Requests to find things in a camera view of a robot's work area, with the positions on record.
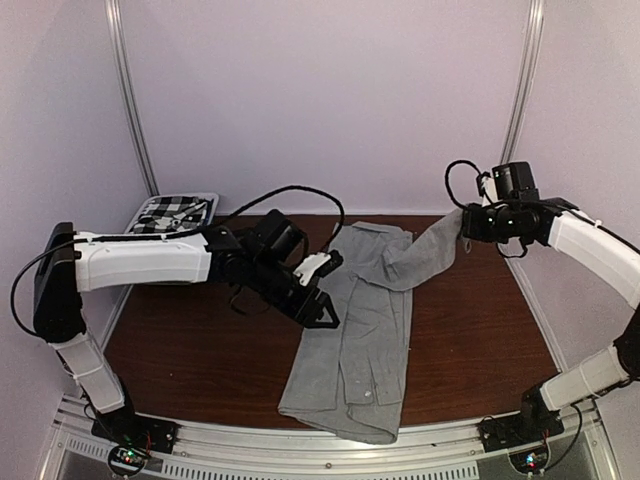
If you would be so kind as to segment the grey long sleeve shirt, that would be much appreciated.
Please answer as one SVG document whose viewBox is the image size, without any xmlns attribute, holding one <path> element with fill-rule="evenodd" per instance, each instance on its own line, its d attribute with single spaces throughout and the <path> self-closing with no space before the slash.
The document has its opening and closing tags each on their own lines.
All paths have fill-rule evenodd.
<svg viewBox="0 0 640 480">
<path fill-rule="evenodd" d="M 364 221 L 332 243 L 344 258 L 320 282 L 340 324 L 303 331 L 278 411 L 335 436 L 396 442 L 406 392 L 413 291 L 449 269 L 462 212 L 420 235 Z"/>
</svg>

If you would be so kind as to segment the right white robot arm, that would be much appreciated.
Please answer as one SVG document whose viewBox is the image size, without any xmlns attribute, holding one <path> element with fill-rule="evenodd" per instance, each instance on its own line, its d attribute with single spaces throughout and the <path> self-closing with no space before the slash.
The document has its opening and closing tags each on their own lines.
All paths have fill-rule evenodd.
<svg viewBox="0 0 640 480">
<path fill-rule="evenodd" d="M 527 162 L 477 171 L 476 188 L 479 201 L 462 208 L 463 237 L 494 245 L 516 240 L 523 252 L 532 244 L 551 249 L 564 269 L 551 284 L 575 303 L 576 314 L 592 308 L 630 315 L 615 321 L 611 340 L 592 355 L 524 394 L 512 430 L 530 442 L 560 410 L 638 381 L 639 249 L 574 203 L 542 198 Z"/>
</svg>

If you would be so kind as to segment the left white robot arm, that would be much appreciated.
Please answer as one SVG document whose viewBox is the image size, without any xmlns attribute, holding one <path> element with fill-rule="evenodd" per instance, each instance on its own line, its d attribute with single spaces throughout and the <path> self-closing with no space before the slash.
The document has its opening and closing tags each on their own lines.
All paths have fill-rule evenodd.
<svg viewBox="0 0 640 480">
<path fill-rule="evenodd" d="M 306 329 L 335 329 L 331 297 L 317 285 L 342 263 L 323 250 L 297 266 L 286 261 L 306 239 L 278 210 L 251 228 L 206 225 L 191 231 L 98 236 L 60 223 L 38 259 L 33 332 L 50 345 L 87 394 L 106 429 L 123 444 L 144 433 L 125 387 L 95 344 L 81 295 L 102 288 L 149 283 L 228 283 L 257 293 Z"/>
</svg>

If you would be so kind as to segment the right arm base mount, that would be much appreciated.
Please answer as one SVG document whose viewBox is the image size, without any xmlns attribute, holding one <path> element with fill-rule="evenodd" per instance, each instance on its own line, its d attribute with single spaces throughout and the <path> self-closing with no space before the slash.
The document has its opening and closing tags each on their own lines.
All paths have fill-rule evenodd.
<svg viewBox="0 0 640 480">
<path fill-rule="evenodd" d="M 520 414 L 485 416 L 477 428 L 486 453 L 506 451 L 514 470 L 529 477 L 542 474 L 551 464 L 549 440 L 564 432 L 559 419 L 536 426 Z"/>
</svg>

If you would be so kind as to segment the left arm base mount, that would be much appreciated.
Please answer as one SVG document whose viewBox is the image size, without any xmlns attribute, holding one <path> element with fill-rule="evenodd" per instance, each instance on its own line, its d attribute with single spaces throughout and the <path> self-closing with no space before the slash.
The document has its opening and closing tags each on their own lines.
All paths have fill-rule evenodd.
<svg viewBox="0 0 640 480">
<path fill-rule="evenodd" d="M 107 466 L 121 478 L 131 478 L 155 463 L 154 453 L 171 454 L 178 425 L 173 421 L 134 415 L 131 422 L 116 422 L 96 414 L 91 433 L 109 440 Z"/>
</svg>

